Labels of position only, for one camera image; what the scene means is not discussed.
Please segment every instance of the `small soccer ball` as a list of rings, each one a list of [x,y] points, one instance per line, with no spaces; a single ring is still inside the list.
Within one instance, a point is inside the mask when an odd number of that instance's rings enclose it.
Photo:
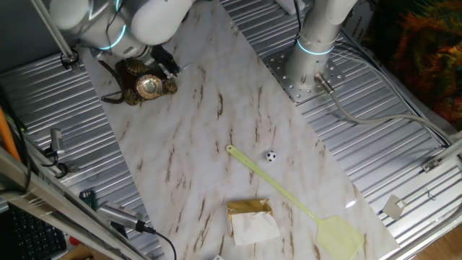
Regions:
[[[273,151],[269,151],[266,153],[265,158],[267,161],[272,162],[276,159],[276,154]]]

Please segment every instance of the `metal rod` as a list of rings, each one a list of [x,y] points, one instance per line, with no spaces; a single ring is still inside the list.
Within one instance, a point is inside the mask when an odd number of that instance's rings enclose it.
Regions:
[[[34,5],[35,9],[37,10],[38,14],[40,17],[42,17],[43,22],[45,23],[46,27],[50,31],[51,36],[56,41],[56,44],[58,44],[59,49],[61,49],[61,52],[66,58],[74,58],[74,53],[72,52],[71,48],[67,44],[66,40],[64,40],[63,35],[59,32],[58,28],[56,25],[53,23],[50,17],[50,13],[45,7],[45,4],[43,4],[42,0],[30,0],[32,4]]]

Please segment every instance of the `marble surface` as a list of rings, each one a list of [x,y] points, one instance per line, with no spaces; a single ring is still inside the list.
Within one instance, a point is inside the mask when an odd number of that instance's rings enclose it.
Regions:
[[[181,66],[193,62],[177,78],[176,94],[103,108],[153,227],[175,244],[178,259],[332,259],[316,243],[315,222],[231,157],[227,144],[318,217],[338,215],[363,233],[355,259],[398,248],[222,6],[194,4],[167,49]],[[88,52],[83,59],[99,96],[118,89]],[[269,150],[274,162],[264,159]],[[235,246],[226,203],[253,198],[270,199],[281,236]]]

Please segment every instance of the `orange object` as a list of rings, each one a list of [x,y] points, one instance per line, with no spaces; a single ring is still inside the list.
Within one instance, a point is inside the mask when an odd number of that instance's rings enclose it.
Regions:
[[[12,132],[9,130],[8,122],[6,121],[5,114],[3,114],[3,110],[0,108],[0,132],[3,136],[3,140],[5,142],[6,150],[8,150],[9,154],[11,154],[16,160],[21,161],[21,157],[19,157],[19,153],[17,153],[16,145],[14,144]]]

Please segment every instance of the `metal mounting plate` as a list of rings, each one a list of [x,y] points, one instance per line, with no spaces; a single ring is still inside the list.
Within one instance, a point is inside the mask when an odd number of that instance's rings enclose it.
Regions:
[[[320,84],[314,86],[303,85],[301,87],[297,87],[299,84],[295,84],[293,79],[290,79],[286,76],[284,65],[289,58],[289,55],[292,54],[292,49],[293,48],[288,48],[269,56],[266,59],[266,66],[269,68],[274,77],[276,77],[277,81],[280,83],[292,101],[301,103],[322,92],[323,88]],[[342,83],[345,76],[341,70],[337,68],[334,62],[330,59],[328,60],[327,64],[329,67],[328,75],[325,75],[324,77],[327,79],[328,83],[330,83],[332,87]]]

